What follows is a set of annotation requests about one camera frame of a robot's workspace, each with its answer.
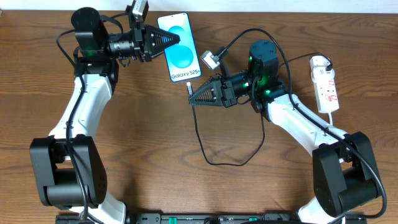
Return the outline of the blue Galaxy smartphone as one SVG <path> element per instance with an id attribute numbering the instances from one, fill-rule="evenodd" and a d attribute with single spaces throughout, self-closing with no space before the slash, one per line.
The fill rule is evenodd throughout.
<path id="1" fill-rule="evenodd" d="M 171 82 L 200 77 L 201 68 L 188 14 L 182 12 L 162 16 L 157 19 L 157 23 L 160 29 L 180 37 L 179 43 L 164 51 Z"/>

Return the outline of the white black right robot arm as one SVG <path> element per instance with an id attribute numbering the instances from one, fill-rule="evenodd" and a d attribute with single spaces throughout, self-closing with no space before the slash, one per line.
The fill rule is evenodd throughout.
<path id="1" fill-rule="evenodd" d="M 315 196 L 297 211 L 304 223 L 364 222 L 365 214 L 354 209 L 376 198 L 386 200 L 373 149 L 362 132 L 348 134 L 317 116 L 301 103 L 291 82 L 279 78 L 279 67 L 288 65 L 276 41 L 258 40 L 249 49 L 247 69 L 230 74 L 222 59 L 227 49 L 206 51 L 202 60 L 219 68 L 196 90 L 190 91 L 192 106 L 229 108 L 248 96 L 253 109 L 287 131 L 311 156 Z"/>

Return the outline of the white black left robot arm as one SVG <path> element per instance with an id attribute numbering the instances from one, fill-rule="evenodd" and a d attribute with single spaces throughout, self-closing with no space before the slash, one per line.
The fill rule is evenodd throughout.
<path id="1" fill-rule="evenodd" d="M 120 66 L 131 60 L 150 62 L 180 42 L 177 34 L 145 24 L 147 9 L 126 8 L 129 30 L 110 34 L 106 22 L 117 17 L 92 7 L 71 17 L 78 47 L 69 62 L 74 69 L 74 90 L 63 116 L 45 138 L 30 144 L 39 199 L 45 206 L 67 210 L 59 223 L 134 223 L 125 203 L 108 191 L 106 169 L 95 146 L 95 136 L 107 102 L 118 82 Z"/>

